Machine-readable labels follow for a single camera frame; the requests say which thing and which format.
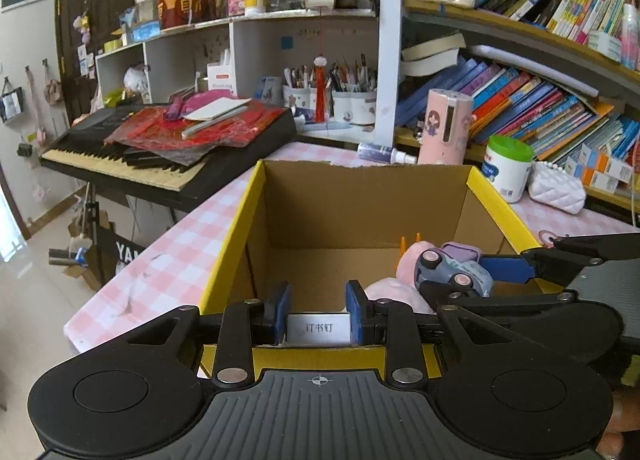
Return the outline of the large pink plush toy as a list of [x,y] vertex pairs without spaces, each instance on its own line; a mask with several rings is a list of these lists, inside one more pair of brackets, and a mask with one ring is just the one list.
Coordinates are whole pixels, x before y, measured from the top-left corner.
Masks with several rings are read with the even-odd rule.
[[413,285],[397,278],[384,278],[376,281],[364,289],[364,294],[370,301],[390,299],[409,305],[415,313],[434,315],[433,308],[428,305],[424,297]]

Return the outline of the white staples box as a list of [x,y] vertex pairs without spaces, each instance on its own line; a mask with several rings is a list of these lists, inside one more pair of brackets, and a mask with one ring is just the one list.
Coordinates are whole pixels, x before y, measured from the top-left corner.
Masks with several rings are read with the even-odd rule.
[[352,345],[350,315],[339,313],[290,313],[285,343],[293,347],[346,347]]

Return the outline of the grey toy car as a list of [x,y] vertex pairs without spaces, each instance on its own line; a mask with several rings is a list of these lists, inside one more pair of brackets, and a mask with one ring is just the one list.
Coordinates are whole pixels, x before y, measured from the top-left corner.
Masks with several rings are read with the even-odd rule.
[[472,245],[447,242],[423,251],[416,260],[413,279],[416,287],[426,281],[461,287],[480,297],[489,297],[494,279],[480,264],[483,253]]

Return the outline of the yellow cardboard box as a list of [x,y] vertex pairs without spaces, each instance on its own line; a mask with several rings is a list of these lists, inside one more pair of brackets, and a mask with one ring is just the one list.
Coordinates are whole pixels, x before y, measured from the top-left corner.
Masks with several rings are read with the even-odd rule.
[[296,311],[340,311],[345,284],[394,276],[416,240],[518,254],[538,246],[471,166],[343,167],[261,161],[200,302],[205,315],[291,284]]

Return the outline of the small pink plush toy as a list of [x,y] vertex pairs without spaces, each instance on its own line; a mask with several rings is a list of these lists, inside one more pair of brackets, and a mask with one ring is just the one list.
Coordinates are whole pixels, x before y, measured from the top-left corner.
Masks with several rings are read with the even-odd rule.
[[416,263],[420,256],[428,250],[434,249],[434,244],[428,241],[416,241],[399,258],[396,268],[396,278],[410,287],[416,285]]

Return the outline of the pink printed desk mat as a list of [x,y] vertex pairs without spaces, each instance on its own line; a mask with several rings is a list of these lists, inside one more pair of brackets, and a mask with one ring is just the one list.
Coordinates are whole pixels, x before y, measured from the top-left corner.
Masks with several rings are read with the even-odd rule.
[[[268,159],[344,167],[376,165],[358,159],[355,151],[303,142],[289,143]],[[250,168],[168,229],[66,322],[63,333],[73,355],[152,319],[163,309],[198,304],[252,172]],[[590,209],[570,215],[532,201],[527,194],[509,206],[538,242],[549,241],[552,233],[604,235],[636,230]]]

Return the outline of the white quilted purse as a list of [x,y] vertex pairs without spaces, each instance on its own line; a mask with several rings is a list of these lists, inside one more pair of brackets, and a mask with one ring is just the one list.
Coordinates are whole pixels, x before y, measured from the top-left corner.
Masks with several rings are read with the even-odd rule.
[[534,162],[528,176],[529,198],[570,215],[577,215],[585,206],[586,191],[578,178],[548,162]]

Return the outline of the orange white boxes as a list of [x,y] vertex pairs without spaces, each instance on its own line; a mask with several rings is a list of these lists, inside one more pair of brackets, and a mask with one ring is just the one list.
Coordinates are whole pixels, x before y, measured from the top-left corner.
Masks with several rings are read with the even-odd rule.
[[614,193],[619,186],[629,185],[634,168],[626,162],[582,144],[578,157],[567,157],[564,171],[584,186]]

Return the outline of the white jar green lid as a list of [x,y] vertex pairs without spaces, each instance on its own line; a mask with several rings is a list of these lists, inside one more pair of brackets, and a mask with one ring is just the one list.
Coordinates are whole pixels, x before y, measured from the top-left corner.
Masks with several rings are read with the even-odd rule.
[[489,137],[480,171],[508,203],[521,200],[534,161],[534,151],[521,140]]

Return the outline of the small spray bottle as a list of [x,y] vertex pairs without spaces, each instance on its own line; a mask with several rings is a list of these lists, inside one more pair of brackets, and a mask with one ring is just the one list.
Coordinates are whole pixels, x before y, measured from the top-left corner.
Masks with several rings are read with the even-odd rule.
[[361,142],[357,155],[361,160],[390,165],[416,165],[418,158],[396,148]]

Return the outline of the red paper pile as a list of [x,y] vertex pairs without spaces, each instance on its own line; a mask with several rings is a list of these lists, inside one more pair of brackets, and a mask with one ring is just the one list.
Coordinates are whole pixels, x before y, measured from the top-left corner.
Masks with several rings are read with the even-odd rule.
[[190,166],[213,149],[244,150],[263,141],[280,147],[295,133],[287,108],[214,90],[130,113],[105,142]]

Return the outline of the row of colourful books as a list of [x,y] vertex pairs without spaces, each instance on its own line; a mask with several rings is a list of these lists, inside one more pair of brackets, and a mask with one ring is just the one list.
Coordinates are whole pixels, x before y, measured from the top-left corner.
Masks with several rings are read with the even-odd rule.
[[472,100],[470,148],[506,136],[531,147],[538,160],[559,165],[577,157],[582,143],[594,143],[614,157],[628,159],[639,122],[612,99],[589,98],[560,82],[517,66],[456,56],[453,64],[400,83],[396,139],[415,146],[424,131],[442,125],[427,111],[428,94],[443,89]]

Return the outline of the pink cylindrical humidifier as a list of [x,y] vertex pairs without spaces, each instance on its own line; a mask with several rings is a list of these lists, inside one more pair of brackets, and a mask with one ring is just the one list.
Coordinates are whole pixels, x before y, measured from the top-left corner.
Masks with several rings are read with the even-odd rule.
[[462,165],[472,123],[473,99],[445,89],[428,92],[418,163]]

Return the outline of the white pen holder cups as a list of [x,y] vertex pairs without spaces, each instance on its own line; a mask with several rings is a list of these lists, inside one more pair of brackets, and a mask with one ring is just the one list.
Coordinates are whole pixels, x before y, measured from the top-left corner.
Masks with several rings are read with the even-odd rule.
[[307,125],[372,129],[376,120],[378,71],[364,53],[354,59],[316,56],[309,64],[284,68],[284,105]]

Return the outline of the black electronic keyboard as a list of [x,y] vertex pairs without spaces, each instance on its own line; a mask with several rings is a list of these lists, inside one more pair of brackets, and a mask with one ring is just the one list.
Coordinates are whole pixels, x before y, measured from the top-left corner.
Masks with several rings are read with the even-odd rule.
[[287,108],[251,101],[231,119],[184,139],[162,104],[88,115],[40,157],[42,166],[108,190],[191,212],[258,161],[292,141]]

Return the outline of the wooden bookshelf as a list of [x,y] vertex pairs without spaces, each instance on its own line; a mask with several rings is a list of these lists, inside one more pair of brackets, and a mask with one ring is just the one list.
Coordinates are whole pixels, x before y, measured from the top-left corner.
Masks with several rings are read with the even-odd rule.
[[527,23],[483,10],[463,9],[420,0],[380,0],[378,18],[378,106],[375,140],[393,139],[402,38],[402,21],[431,27],[437,34],[462,33],[468,47],[490,46],[554,68],[599,91],[608,102],[622,102],[624,113],[639,118],[639,73],[624,68],[586,45]]

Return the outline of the white cubby shelf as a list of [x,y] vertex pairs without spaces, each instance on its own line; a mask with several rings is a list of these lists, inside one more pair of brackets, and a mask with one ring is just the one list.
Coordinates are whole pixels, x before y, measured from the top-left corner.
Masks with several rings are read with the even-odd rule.
[[[359,53],[378,71],[378,21],[371,11],[297,9],[170,28],[101,54],[96,75],[102,94],[140,85],[145,103],[167,103],[181,90],[220,89],[285,106],[284,68],[309,64],[316,56],[354,59]],[[339,142],[371,142],[375,124],[372,129],[306,124],[305,133]]]

